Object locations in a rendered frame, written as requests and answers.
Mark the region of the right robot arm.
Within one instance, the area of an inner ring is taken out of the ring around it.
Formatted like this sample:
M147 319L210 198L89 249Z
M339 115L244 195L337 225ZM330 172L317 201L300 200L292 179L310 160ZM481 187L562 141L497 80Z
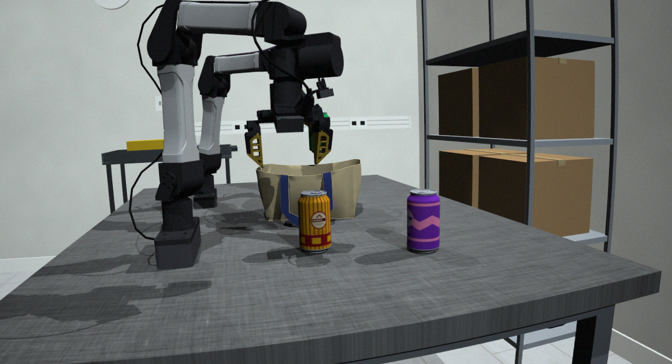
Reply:
M204 183L203 160L195 141L193 98L203 34L253 36L250 24L260 2L166 0L154 23L147 51L158 71L164 127L163 163L158 164L160 184L155 195L162 203L163 224L154 246L191 243L200 222L199 216L193 216L188 196L196 195ZM306 28L301 12L278 1L264 1L254 18L255 37L278 45L270 49L268 57L289 74L299 79L302 75L306 79L342 75L341 38L331 32L304 35ZM276 133L304 132L304 122L313 122L312 89L310 98L305 95L301 94L298 103L274 104Z

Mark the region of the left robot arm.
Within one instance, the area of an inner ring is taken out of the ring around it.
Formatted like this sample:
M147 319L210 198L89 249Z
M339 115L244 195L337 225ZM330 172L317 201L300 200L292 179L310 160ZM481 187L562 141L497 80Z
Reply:
M194 201L215 200L217 189L214 188L212 173L217 173L221 167L220 123L225 97L230 90L230 75L266 71L269 74L268 63L260 52L234 57L206 57L198 81L200 95L203 95L202 132L198 150L199 158L203 160L204 183L196 191ZM333 88L326 87L321 78L318 78L316 84L318 89L313 90L312 95L316 93L317 99L334 96Z

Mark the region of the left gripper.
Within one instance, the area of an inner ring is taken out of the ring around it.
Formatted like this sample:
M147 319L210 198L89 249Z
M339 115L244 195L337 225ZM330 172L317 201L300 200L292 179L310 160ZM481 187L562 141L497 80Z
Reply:
M319 108L318 117L324 117L324 115L322 113L322 108L319 106L319 104L315 104L314 107L312 107L312 108ZM304 122L304 124L306 126L309 126L309 124L314 124L314 121L313 122Z

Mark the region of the beige canvas tote bag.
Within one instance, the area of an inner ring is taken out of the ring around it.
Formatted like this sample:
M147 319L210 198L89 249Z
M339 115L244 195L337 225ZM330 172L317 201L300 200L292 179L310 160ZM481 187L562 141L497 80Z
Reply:
M267 220L288 220L299 227L298 199L306 190L327 192L330 218L354 217L362 183L361 160L262 167L255 171Z

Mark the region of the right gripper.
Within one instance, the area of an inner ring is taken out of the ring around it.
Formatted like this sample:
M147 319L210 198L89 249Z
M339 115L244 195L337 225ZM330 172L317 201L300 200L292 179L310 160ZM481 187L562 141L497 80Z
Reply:
M301 82L273 82L270 84L270 108L272 110L258 110L258 120L247 122L245 143L247 155L263 168L263 152L261 144L261 126L259 124L274 123L274 104L298 103L302 94ZM330 117L318 118L319 108L312 108L314 124L312 124L314 164L318 164L331 151L333 129L330 129ZM272 121L271 121L272 120ZM257 143L253 143L257 139ZM258 149L254 149L258 146ZM321 149L321 152L319 152ZM259 152L259 156L254 156Z

